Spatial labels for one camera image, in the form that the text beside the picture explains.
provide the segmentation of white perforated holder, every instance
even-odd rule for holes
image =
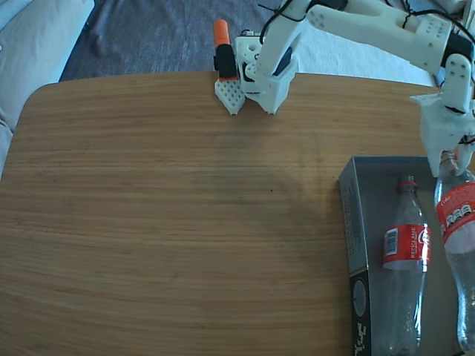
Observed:
[[[236,115],[246,101],[239,80],[225,82],[217,80],[214,84],[214,93],[231,115]]]

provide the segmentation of robotic arm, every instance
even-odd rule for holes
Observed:
[[[407,16],[376,0],[284,0],[265,33],[246,32],[235,40],[240,78],[234,84],[218,81],[215,85],[217,96],[231,113],[238,113],[245,97],[268,113],[277,111],[298,71],[292,52],[309,24],[381,48],[432,74],[445,67],[441,93],[411,99],[422,109],[420,132],[432,174],[439,175],[442,151],[457,146],[460,168],[468,166],[475,151],[473,44],[452,33],[452,24],[445,19]],[[226,85],[231,85],[239,98],[242,93],[242,99],[230,102],[220,95]]]

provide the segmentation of wooden table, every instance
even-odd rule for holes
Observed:
[[[214,73],[63,82],[25,106],[0,188],[0,355],[345,355],[337,179],[423,154],[431,89],[297,75],[229,116]]]

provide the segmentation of cardboard box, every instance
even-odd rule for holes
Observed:
[[[432,258],[422,300],[422,341],[417,356],[460,352],[456,337],[457,295],[433,207],[436,180],[426,157],[353,157],[340,176],[352,303],[352,356],[380,356],[384,333],[382,268],[384,232],[393,224],[396,183],[402,174],[416,178],[422,209],[432,229]]]

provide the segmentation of plastic bottle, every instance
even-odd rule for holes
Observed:
[[[399,179],[393,227],[384,234],[384,337],[381,355],[412,356],[421,342],[421,306],[430,259],[430,230],[412,176]]]
[[[434,202],[459,298],[457,337],[475,352],[475,177],[458,172],[452,151],[442,154]]]

